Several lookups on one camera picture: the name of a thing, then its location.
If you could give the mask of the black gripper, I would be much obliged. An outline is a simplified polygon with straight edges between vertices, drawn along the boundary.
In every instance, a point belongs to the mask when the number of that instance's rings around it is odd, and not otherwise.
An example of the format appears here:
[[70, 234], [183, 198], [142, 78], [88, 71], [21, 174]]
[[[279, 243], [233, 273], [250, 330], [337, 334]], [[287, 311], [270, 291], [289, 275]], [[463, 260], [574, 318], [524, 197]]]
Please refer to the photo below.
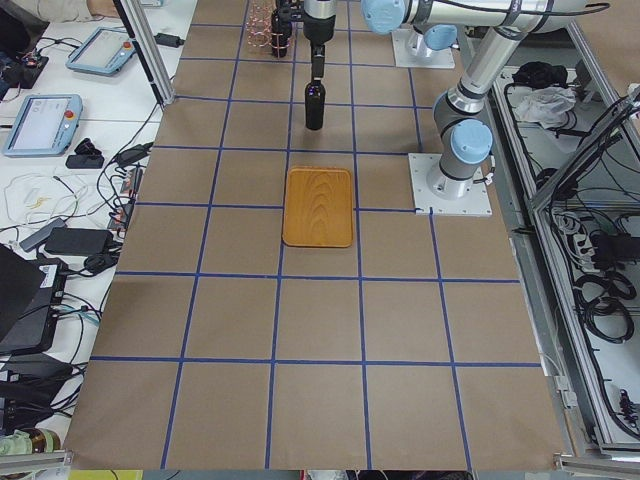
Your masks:
[[303, 34], [311, 43], [311, 78], [321, 80], [325, 72], [325, 45], [334, 36], [336, 16], [321, 19], [304, 14]]

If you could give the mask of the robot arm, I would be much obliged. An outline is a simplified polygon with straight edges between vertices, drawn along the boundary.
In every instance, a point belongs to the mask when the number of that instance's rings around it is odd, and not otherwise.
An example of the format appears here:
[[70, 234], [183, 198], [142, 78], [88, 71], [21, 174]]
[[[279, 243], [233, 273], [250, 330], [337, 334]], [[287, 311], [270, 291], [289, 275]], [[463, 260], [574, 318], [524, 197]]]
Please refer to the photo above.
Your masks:
[[427, 188], [446, 200], [464, 197], [479, 166], [490, 154], [490, 129], [475, 118], [484, 99], [522, 40], [531, 33], [558, 30], [581, 15], [599, 13], [608, 2], [586, 1], [363, 1], [370, 31], [384, 35], [408, 24], [486, 27], [488, 32], [457, 85], [434, 104], [443, 142], [439, 162], [426, 175]]
[[414, 27], [406, 41], [407, 51], [414, 57], [428, 57], [450, 48], [457, 39], [457, 27], [451, 24]]

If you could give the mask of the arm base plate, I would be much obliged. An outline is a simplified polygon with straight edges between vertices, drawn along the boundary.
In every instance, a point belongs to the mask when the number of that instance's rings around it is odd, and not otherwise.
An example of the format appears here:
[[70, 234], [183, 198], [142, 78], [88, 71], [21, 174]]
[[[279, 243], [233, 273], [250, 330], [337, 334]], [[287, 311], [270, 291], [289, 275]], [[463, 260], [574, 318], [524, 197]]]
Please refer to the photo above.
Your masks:
[[417, 215], [490, 217], [488, 187], [480, 166], [466, 180], [452, 180], [440, 169], [440, 154], [410, 153], [409, 172]]
[[402, 68], [454, 69], [451, 48], [433, 50], [414, 30], [398, 29], [392, 33], [395, 66]]

